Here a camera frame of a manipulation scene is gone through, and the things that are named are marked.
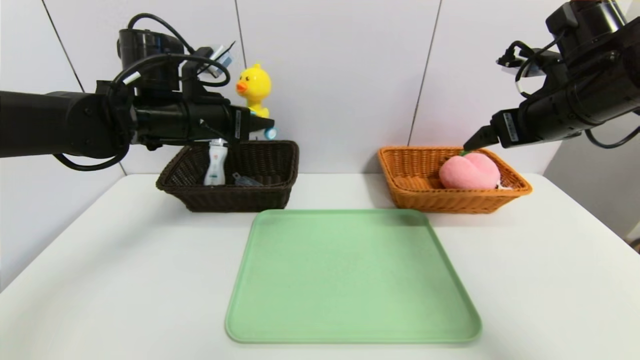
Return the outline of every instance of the white bottle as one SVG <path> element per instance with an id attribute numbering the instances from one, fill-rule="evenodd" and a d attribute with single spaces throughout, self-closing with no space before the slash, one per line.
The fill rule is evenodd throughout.
<path id="1" fill-rule="evenodd" d="M 209 169 L 204 175 L 205 186 L 225 184 L 227 151 L 224 140 L 215 139 L 209 142 Z"/>

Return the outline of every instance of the white table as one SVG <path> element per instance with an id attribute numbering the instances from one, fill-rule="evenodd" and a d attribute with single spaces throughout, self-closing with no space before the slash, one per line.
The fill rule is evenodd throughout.
<path id="1" fill-rule="evenodd" d="M 640 256 L 541 176 L 492 215 L 428 215 L 477 341 L 295 346 L 225 334 L 255 214 L 190 213 L 156 178 L 122 179 L 0 294 L 0 359 L 640 359 Z M 380 175 L 300 175 L 288 208 L 392 206 Z"/>

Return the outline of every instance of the peach plush toy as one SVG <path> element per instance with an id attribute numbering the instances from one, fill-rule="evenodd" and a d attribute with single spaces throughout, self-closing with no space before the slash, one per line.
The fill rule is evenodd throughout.
<path id="1" fill-rule="evenodd" d="M 500 170 L 487 155 L 470 152 L 447 160 L 440 168 L 440 181 L 447 189 L 495 189 Z"/>

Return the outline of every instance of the tray rim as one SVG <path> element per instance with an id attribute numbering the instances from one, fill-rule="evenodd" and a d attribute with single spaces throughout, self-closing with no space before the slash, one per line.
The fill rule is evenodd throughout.
<path id="1" fill-rule="evenodd" d="M 356 340 L 356 341 L 323 341 L 323 340 L 316 340 L 316 339 L 295 339 L 295 340 L 281 340 L 281 339 L 250 339 L 250 338 L 244 338 L 242 336 L 238 336 L 236 334 L 233 333 L 233 331 L 231 330 L 231 326 L 230 326 L 230 318 L 232 317 L 232 312 L 234 310 L 234 304 L 236 303 L 236 297 L 238 296 L 238 287 L 239 287 L 239 283 L 240 280 L 244 274 L 245 271 L 245 259 L 247 257 L 247 255 L 250 253 L 251 249 L 252 249 L 252 243 L 255 241 L 254 240 L 254 236 L 255 236 L 255 224 L 264 217 L 267 216 L 272 216 L 272 214 L 282 214 L 283 212 L 287 212 L 287 213 L 386 213 L 386 212 L 395 212 L 395 213 L 406 213 L 408 215 L 411 215 L 413 217 L 417 217 L 419 218 L 421 221 L 424 222 L 425 227 L 427 228 L 427 230 L 429 231 L 429 235 L 431 236 L 431 238 L 433 239 L 434 245 L 436 247 L 436 249 L 438 250 L 438 253 L 440 254 L 440 257 L 442 258 L 442 261 L 445 263 L 445 266 L 447 267 L 454 285 L 457 287 L 458 292 L 460 293 L 460 295 L 463 298 L 464 303 L 466 303 L 467 305 L 467 309 L 469 311 L 470 316 L 474 319 L 474 323 L 477 324 L 477 328 L 475 329 L 475 332 L 473 333 L 473 335 L 467 337 L 467 338 L 460 338 L 460 339 L 455 339 L 455 340 L 433 340 L 433 341 L 429 341 L 429 340 Z M 446 251 L 444 250 L 444 247 L 442 246 L 442 243 L 440 242 L 440 239 L 438 238 L 438 236 L 436 235 L 436 233 L 433 230 L 433 227 L 431 226 L 431 223 L 429 222 L 429 219 L 427 218 L 427 216 L 425 214 L 423 214 L 420 211 L 414 210 L 414 209 L 292 209 L 292 210 L 287 210 L 287 209 L 269 209 L 269 210 L 265 210 L 260 212 L 258 215 L 256 215 L 256 217 L 253 219 L 252 222 L 252 226 L 251 226 L 251 231 L 249 232 L 249 237 L 247 239 L 246 245 L 244 246 L 244 252 L 243 252 L 243 256 L 240 262 L 240 267 L 238 269 L 238 273 L 236 275 L 236 281 L 234 282 L 234 289 L 232 291 L 231 297 L 229 298 L 229 303 L 227 306 L 227 312 L 225 314 L 225 332 L 227 333 L 227 336 L 232 339 L 233 341 L 237 342 L 237 343 L 242 343 L 242 344 L 445 344 L 445 343 L 468 343 L 471 341 L 474 341 L 476 339 L 478 339 L 478 337 L 480 337 L 480 335 L 482 334 L 482 330 L 483 330 L 483 322 L 482 322 L 482 318 L 480 317 L 480 314 L 478 313 L 476 306 L 474 305 L 471 297 L 469 296 L 467 289 L 464 287 L 464 284 L 462 283 L 462 281 L 460 280 L 460 277 L 458 276 L 458 273 L 456 272 L 456 269 L 453 267 L 453 264 L 451 263 L 451 260 L 449 259 Z"/>

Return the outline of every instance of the blue object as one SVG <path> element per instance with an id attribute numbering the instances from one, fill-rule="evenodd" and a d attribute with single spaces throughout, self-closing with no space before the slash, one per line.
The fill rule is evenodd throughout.
<path id="1" fill-rule="evenodd" d="M 259 183 L 248 176 L 241 176 L 237 172 L 234 172 L 232 176 L 236 180 L 236 185 L 238 186 L 264 186 L 262 183 Z"/>
<path id="2" fill-rule="evenodd" d="M 233 58 L 231 57 L 231 55 L 229 55 L 229 52 L 227 51 L 226 53 L 222 54 L 222 56 L 220 56 L 218 59 L 216 59 L 217 62 L 219 62 L 221 65 L 223 65 L 224 67 L 229 67 L 229 65 L 231 65 L 231 63 L 233 62 Z M 222 75 L 222 70 L 218 69 L 215 66 L 211 66 L 213 68 L 213 77 L 217 78 L 218 76 Z"/>
<path id="3" fill-rule="evenodd" d="M 278 129 L 275 127 L 270 127 L 269 129 L 264 130 L 264 137 L 267 140 L 273 140 L 278 136 Z"/>

